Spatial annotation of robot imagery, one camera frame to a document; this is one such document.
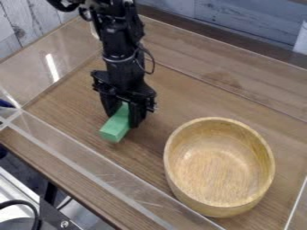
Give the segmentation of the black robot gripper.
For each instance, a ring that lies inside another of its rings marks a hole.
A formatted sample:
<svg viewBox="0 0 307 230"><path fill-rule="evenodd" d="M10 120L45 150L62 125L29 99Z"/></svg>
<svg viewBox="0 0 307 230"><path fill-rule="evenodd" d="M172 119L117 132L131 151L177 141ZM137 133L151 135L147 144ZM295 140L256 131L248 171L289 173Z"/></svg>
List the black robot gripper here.
<svg viewBox="0 0 307 230"><path fill-rule="evenodd" d="M147 116L147 111L155 110L155 90L147 85L145 58L143 55L131 57L102 56L106 69L93 70L93 90L100 94L100 101L108 117L128 103L129 127L137 128Z"/></svg>

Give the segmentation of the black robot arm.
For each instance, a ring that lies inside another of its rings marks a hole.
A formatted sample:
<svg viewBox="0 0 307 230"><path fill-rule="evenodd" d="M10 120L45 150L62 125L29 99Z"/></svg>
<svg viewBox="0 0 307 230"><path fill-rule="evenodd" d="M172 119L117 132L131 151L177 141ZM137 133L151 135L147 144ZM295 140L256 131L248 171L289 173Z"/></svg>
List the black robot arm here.
<svg viewBox="0 0 307 230"><path fill-rule="evenodd" d="M153 72L145 69L149 51L141 43L145 36L136 0L45 0L60 12L76 11L93 26L101 42L102 70L93 70L93 90L108 116L128 106L128 125L137 128L155 110L156 91L145 82Z"/></svg>

